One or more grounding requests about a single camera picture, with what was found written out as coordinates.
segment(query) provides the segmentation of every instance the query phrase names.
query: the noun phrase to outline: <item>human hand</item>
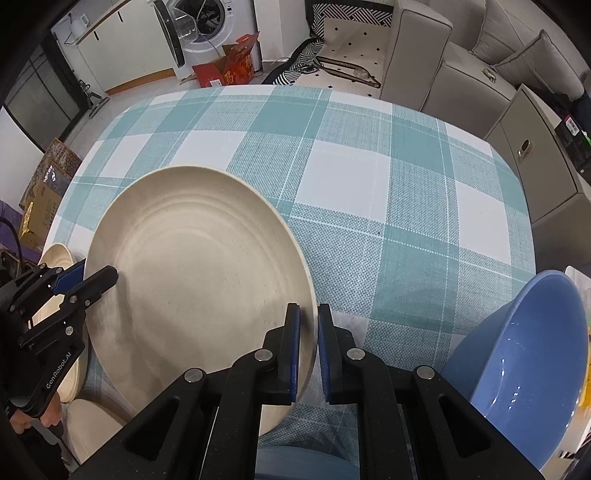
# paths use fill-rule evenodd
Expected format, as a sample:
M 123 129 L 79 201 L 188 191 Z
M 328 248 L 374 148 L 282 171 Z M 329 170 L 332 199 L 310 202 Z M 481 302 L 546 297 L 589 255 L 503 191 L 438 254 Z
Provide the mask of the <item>human hand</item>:
M 16 433 L 19 435 L 25 430 L 31 428 L 31 421 L 33 419 L 26 413 L 17 410 L 10 418 L 10 424 Z M 58 392 L 51 398 L 47 409 L 39 419 L 44 427 L 57 425 L 61 420 L 61 402 L 60 394 Z

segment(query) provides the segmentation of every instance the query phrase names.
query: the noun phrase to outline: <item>tile floor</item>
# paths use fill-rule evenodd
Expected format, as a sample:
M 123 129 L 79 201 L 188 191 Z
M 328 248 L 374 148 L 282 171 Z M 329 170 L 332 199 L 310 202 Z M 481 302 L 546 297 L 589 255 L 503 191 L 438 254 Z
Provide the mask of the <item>tile floor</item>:
M 265 79 L 265 77 L 265 74 L 259 75 L 252 80 L 251 84 L 258 85 Z M 147 83 L 146 85 L 141 85 L 112 95 L 109 102 L 101 108 L 93 118 L 89 119 L 87 113 L 86 116 L 80 120 L 66 139 L 66 145 L 84 160 L 86 154 L 90 151 L 92 145 L 98 140 L 103 130 L 125 109 L 146 98 L 163 95 L 165 93 L 182 92 L 194 88 L 198 88 L 196 81 L 189 81 L 179 85 L 178 80 L 173 77 L 157 80 L 156 82 Z

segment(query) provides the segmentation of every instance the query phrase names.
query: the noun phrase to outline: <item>teal and white checkered cloth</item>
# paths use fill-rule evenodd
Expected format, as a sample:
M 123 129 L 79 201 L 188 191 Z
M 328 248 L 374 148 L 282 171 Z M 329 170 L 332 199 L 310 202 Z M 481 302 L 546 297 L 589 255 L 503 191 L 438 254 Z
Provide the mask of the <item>teal and white checkered cloth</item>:
M 85 258 L 124 188 L 180 164 L 226 170 L 257 188 L 300 243 L 318 302 L 358 346 L 396 367 L 441 369 L 534 275 L 521 186 L 488 143 L 380 100 L 270 85 L 170 93 L 119 115 L 72 181 L 47 245 Z M 317 366 L 261 444 L 357 462 L 355 411 L 324 403 Z M 82 397 L 132 413 L 92 349 Z

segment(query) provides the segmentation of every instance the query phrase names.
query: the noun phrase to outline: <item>product box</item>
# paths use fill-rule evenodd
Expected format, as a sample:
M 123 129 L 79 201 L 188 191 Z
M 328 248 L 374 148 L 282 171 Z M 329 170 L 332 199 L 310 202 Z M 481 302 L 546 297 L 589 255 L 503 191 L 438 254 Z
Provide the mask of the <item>product box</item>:
M 563 118 L 555 132 L 575 169 L 591 184 L 591 141 L 587 132 L 583 132 L 570 115 Z
M 8 220 L 18 233 L 18 230 L 22 223 L 22 215 L 19 212 L 17 212 L 14 208 L 12 208 L 9 204 L 4 203 L 1 200 L 0 216 Z M 21 249 L 23 258 L 30 260 L 31 262 L 33 262 L 33 264 L 37 265 L 41 258 L 41 254 L 37 251 L 31 250 L 30 248 L 23 247 L 22 245 Z M 12 234 L 9 227 L 4 225 L 3 223 L 0 223 L 0 251 L 4 250 L 11 252 L 13 256 L 16 256 L 18 258 L 17 242 L 14 239 L 14 235 Z
M 193 66 L 202 88 L 223 85 L 247 85 L 255 77 L 251 51 L 259 34 L 244 35 L 234 45 L 223 45 L 225 57 Z
M 42 181 L 35 184 L 31 193 L 22 216 L 19 238 L 22 246 L 42 252 L 61 197 Z

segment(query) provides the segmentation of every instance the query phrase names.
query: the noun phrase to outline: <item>screw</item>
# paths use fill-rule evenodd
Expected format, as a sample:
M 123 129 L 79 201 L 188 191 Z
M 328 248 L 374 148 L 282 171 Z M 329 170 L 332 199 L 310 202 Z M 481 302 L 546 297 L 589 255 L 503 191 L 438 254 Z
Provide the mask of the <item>screw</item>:
M 361 360 L 365 356 L 365 352 L 361 348 L 350 348 L 347 351 L 347 356 L 351 360 Z
M 203 372 L 198 368 L 189 368 L 189 370 L 185 372 L 184 377 L 189 383 L 198 382 L 203 378 Z
M 435 370 L 427 365 L 417 368 L 417 375 L 425 380 L 431 380 L 435 377 Z
M 273 358 L 273 352 L 267 350 L 266 348 L 261 348 L 255 352 L 255 358 L 259 360 L 259 362 L 266 362 Z

